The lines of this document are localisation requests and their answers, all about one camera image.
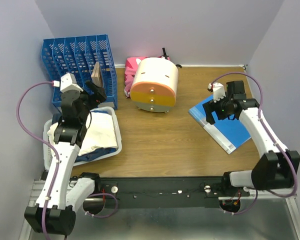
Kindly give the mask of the orange paperback book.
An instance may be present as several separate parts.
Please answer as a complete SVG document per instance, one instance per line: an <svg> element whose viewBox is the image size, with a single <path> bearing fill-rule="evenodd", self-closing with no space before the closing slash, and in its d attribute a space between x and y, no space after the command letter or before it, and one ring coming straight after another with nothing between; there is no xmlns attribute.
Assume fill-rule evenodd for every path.
<svg viewBox="0 0 300 240"><path fill-rule="evenodd" d="M103 79L102 79L100 64L98 61L95 63L95 65L93 67L93 70L91 73L91 79L92 79L92 82L97 87L103 87Z"/></svg>

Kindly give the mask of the blue document folder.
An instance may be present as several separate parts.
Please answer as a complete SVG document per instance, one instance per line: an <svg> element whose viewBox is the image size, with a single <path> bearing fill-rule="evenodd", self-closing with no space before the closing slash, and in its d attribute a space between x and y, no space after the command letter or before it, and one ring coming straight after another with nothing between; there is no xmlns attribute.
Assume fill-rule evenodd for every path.
<svg viewBox="0 0 300 240"><path fill-rule="evenodd" d="M233 153L237 148L242 146L245 142L251 139L251 136L244 125L237 119L218 120L215 112L212 116L215 124L211 125L206 121L206 113L203 104L213 99L210 95L203 101L199 102L188 110L192 118L220 145L220 147L227 153Z"/></svg>

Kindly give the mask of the yellow drawer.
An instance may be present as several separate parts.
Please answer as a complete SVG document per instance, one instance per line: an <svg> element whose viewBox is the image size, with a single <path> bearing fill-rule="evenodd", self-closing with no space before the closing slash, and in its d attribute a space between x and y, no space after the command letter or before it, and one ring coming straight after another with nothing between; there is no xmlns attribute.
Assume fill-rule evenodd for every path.
<svg viewBox="0 0 300 240"><path fill-rule="evenodd" d="M134 102L168 107L174 107L176 104L176 98L174 96L157 95L154 93L131 92L130 98Z"/></svg>

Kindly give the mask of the grey bottom drawer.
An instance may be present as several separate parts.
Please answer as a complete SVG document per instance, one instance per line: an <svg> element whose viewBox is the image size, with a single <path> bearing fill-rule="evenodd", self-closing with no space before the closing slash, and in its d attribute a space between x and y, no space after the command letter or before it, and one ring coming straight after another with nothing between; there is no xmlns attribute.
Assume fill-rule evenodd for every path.
<svg viewBox="0 0 300 240"><path fill-rule="evenodd" d="M154 113L168 113L173 108L172 106L165 106L165 105L158 105L158 104L144 103L144 102L137 102L136 105L141 110L154 112Z"/></svg>

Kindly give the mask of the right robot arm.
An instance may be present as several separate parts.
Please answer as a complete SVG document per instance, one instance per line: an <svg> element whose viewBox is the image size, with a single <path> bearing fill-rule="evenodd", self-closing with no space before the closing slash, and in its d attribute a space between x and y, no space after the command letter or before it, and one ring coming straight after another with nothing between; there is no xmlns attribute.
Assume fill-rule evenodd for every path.
<svg viewBox="0 0 300 240"><path fill-rule="evenodd" d="M212 93L212 100L202 105L206 121L213 125L216 120L233 116L250 134L260 157L252 170L225 172L220 191L231 196L241 187L268 192L295 188L300 155L278 139L259 102L247 98L243 81L230 81L226 85L210 83L207 89Z"/></svg>

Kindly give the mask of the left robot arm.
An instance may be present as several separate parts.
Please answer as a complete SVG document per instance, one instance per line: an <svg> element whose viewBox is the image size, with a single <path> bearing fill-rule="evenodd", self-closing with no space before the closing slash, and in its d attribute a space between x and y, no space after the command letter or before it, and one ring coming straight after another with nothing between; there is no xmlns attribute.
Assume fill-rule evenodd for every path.
<svg viewBox="0 0 300 240"><path fill-rule="evenodd" d="M50 81L59 88L61 117L53 135L54 145L41 140L52 151L52 161L44 186L34 206L25 209L24 217L36 233L69 236L75 226L76 215L87 197L97 197L101 191L97 173L82 173L72 189L68 189L72 168L87 133L86 122L91 110L103 103L107 96L104 88L86 82L89 94L76 83Z"/></svg>

